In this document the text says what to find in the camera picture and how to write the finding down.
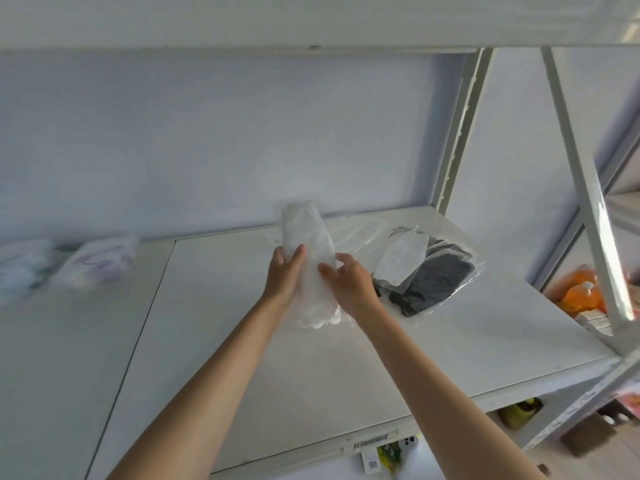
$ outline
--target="white tag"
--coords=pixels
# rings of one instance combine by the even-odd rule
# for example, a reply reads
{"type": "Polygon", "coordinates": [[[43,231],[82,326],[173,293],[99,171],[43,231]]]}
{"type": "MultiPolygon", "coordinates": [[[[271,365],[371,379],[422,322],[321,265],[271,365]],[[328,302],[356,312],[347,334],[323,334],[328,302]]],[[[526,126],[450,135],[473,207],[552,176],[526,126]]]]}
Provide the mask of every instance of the white tag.
{"type": "Polygon", "coordinates": [[[420,267],[427,254],[429,236],[414,231],[391,236],[376,265],[373,277],[400,285],[412,272],[420,267]]]}
{"type": "Polygon", "coordinates": [[[367,475],[380,473],[382,465],[378,457],[378,449],[375,447],[362,450],[362,464],[364,465],[364,473],[367,475]]]}

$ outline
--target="orange bottle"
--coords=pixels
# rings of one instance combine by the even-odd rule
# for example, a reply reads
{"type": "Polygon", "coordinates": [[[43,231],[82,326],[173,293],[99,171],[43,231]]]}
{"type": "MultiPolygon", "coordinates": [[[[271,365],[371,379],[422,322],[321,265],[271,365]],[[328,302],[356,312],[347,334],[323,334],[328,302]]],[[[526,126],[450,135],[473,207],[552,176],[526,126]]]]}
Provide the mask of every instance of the orange bottle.
{"type": "Polygon", "coordinates": [[[571,317],[602,306],[602,294],[592,282],[585,281],[566,292],[557,306],[571,317]]]}

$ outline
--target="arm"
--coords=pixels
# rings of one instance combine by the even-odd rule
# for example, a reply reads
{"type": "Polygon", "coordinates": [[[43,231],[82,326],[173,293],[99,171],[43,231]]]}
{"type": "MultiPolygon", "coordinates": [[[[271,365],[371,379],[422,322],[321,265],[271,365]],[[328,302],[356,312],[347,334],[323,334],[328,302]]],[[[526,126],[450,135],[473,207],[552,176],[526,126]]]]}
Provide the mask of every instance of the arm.
{"type": "Polygon", "coordinates": [[[231,335],[133,444],[109,478],[197,479],[209,476],[253,371],[286,313],[300,266],[277,248],[264,293],[231,335]]]}
{"type": "Polygon", "coordinates": [[[348,254],[319,271],[375,347],[440,468],[450,480],[544,478],[524,453],[458,389],[384,309],[369,272],[348,254]]]}

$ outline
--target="finger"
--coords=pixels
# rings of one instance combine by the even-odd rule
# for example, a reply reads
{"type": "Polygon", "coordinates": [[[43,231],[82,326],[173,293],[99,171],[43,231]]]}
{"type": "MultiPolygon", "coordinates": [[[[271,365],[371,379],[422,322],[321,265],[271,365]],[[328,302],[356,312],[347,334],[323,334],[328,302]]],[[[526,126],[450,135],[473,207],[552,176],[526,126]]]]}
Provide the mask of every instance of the finger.
{"type": "Polygon", "coordinates": [[[284,254],[282,253],[282,246],[278,246],[273,250],[273,257],[271,258],[271,262],[278,265],[284,264],[284,254]]]}
{"type": "Polygon", "coordinates": [[[322,262],[318,264],[318,272],[320,272],[320,276],[322,276],[322,279],[324,279],[324,281],[329,284],[335,281],[337,277],[334,268],[329,266],[327,263],[322,262]]]}
{"type": "Polygon", "coordinates": [[[306,257],[307,247],[304,244],[300,244],[298,246],[298,249],[296,249],[296,252],[293,253],[293,257],[291,258],[289,266],[291,266],[293,270],[300,270],[300,266],[302,266],[302,263],[304,263],[306,257]]]}
{"type": "Polygon", "coordinates": [[[335,258],[338,259],[338,261],[343,262],[345,264],[351,264],[351,263],[354,263],[356,261],[353,258],[353,256],[351,256],[350,254],[346,254],[346,253],[336,253],[335,254],[335,258]]]}

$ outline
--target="black packaged item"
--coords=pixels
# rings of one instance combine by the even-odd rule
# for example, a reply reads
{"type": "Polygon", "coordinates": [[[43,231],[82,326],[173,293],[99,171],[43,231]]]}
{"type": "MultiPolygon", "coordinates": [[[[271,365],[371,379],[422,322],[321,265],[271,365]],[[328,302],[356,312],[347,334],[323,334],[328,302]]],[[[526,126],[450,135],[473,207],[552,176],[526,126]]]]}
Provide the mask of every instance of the black packaged item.
{"type": "MultiPolygon", "coordinates": [[[[454,251],[460,249],[455,244],[447,245],[446,248],[454,251]]],[[[389,293],[389,301],[398,305],[405,317],[412,317],[446,300],[474,270],[468,257],[468,253],[442,252],[428,258],[418,268],[409,288],[402,294],[389,293]]]]}

